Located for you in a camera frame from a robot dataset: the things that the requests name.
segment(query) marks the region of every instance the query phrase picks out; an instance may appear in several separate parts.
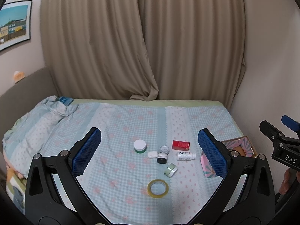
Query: green jar lid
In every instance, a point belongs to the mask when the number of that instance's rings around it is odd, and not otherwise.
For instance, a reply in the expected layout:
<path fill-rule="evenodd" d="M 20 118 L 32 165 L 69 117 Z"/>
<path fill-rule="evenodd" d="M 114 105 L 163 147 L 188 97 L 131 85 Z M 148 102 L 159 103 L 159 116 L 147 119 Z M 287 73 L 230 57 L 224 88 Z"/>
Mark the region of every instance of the green jar lid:
<path fill-rule="evenodd" d="M 171 163 L 167 169 L 165 170 L 164 174 L 168 176 L 169 178 L 174 175 L 174 173 L 178 170 L 178 167 Z"/>

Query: picture frame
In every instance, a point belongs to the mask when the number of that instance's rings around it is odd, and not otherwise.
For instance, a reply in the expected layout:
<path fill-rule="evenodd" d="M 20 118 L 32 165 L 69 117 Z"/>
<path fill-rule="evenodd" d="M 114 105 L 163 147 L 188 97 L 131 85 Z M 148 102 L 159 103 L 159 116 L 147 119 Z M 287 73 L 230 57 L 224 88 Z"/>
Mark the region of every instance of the picture frame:
<path fill-rule="evenodd" d="M 31 39 L 32 0 L 6 3 L 0 10 L 0 52 Z"/>

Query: red box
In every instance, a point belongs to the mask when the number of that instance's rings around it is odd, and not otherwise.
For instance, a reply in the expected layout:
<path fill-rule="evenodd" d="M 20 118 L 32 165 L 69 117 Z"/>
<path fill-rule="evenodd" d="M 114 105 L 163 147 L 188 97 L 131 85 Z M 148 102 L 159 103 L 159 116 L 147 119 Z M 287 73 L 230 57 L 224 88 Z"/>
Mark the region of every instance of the red box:
<path fill-rule="evenodd" d="M 173 140 L 172 149 L 179 151 L 188 151 L 190 149 L 190 143 L 185 141 Z"/>

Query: light blue checkered bedsheet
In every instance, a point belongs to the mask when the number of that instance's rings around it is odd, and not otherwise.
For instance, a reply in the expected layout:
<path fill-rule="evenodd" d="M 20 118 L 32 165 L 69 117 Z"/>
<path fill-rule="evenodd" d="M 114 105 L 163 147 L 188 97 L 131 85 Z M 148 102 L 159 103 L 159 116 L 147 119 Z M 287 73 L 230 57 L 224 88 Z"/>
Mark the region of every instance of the light blue checkered bedsheet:
<path fill-rule="evenodd" d="M 32 156 L 44 157 L 71 149 L 92 128 L 101 130 L 101 144 L 79 183 L 98 207 L 115 224 L 184 224 L 208 201 L 222 178 L 206 178 L 200 163 L 197 135 L 208 128 L 219 141 L 240 137 L 228 111 L 222 106 L 144 107 L 85 103 L 66 107 L 49 97 L 39 103 L 3 139 L 3 147 L 14 167 L 27 176 Z M 133 142 L 142 139 L 147 151 L 137 154 Z M 176 161 L 171 150 L 167 164 L 147 157 L 173 140 L 189 141 L 196 160 Z M 164 170 L 174 163 L 179 169 L 168 178 Z M 151 198 L 147 185 L 163 179 L 170 187 L 161 198 Z M 227 209 L 235 204 L 245 177 L 240 180 Z M 59 178 L 55 182 L 65 205 L 71 209 Z"/>

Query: pink box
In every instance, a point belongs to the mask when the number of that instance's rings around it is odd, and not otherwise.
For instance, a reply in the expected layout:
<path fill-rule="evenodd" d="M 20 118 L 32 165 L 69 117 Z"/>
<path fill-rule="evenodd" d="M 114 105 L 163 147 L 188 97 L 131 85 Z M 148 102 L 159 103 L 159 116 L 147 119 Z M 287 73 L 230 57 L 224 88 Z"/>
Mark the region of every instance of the pink box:
<path fill-rule="evenodd" d="M 235 147 L 241 146 L 247 157 L 256 157 L 257 156 L 257 152 L 247 136 L 243 136 L 243 137 L 236 138 L 236 139 L 229 139 L 229 140 L 225 140 L 225 141 L 221 141 L 221 142 L 223 142 L 223 144 L 229 150 L 232 150 Z M 205 156 L 205 154 L 203 152 L 202 152 L 200 161 L 201 161 L 204 175 L 207 178 L 217 177 L 214 169 L 210 165 L 207 157 Z"/>

